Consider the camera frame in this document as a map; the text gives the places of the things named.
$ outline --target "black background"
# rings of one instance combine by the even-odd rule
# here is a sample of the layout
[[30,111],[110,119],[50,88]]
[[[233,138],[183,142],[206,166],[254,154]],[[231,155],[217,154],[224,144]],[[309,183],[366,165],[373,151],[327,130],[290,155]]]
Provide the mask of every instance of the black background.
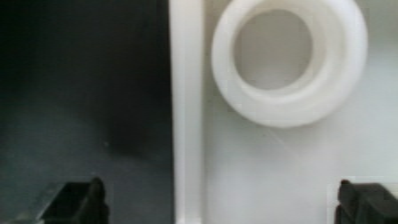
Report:
[[103,178],[110,221],[172,222],[164,0],[0,1],[0,222]]

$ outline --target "white plastic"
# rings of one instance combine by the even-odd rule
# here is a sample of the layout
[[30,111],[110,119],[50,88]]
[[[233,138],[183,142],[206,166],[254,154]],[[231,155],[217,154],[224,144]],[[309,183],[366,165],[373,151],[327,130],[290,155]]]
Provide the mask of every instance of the white plastic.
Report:
[[[357,0],[370,34],[361,82],[336,112],[291,129],[242,117],[215,83],[212,46],[229,4],[171,0],[176,221],[332,224],[341,179],[398,183],[398,1]],[[261,84],[270,71],[300,70],[313,41],[284,14],[258,17],[242,28],[236,64]]]
[[[263,90],[247,84],[238,74],[235,43],[247,21],[272,10],[293,12],[306,22],[313,59],[297,81],[281,89]],[[300,126],[336,110],[363,74],[366,50],[364,19],[352,0],[231,2],[215,30],[213,75],[226,100],[256,123],[274,127]]]

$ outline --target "white ring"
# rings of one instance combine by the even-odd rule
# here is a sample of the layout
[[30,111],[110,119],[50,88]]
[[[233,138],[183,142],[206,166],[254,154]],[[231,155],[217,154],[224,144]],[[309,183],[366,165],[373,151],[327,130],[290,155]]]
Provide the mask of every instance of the white ring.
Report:
[[[313,59],[295,83],[277,90],[263,90],[238,74],[235,41],[247,21],[272,10],[290,11],[304,20],[313,37]],[[212,66],[226,101],[252,122],[295,127],[327,116],[359,81],[366,51],[366,24],[354,0],[231,2],[215,30]]]

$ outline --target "gray wall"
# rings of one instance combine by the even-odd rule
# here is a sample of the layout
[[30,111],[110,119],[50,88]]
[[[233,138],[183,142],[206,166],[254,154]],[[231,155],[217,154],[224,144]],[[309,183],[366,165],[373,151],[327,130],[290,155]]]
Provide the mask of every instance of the gray wall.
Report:
[[0,2],[0,222],[98,175],[110,221],[172,222],[167,2]]

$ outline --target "ring hole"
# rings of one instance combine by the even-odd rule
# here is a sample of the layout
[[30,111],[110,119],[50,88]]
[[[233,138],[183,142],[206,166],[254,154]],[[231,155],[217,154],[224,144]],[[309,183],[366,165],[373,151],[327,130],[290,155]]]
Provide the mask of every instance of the ring hole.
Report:
[[245,82],[270,90],[288,86],[311,60],[311,33],[299,16],[275,10],[244,25],[235,43],[236,69]]

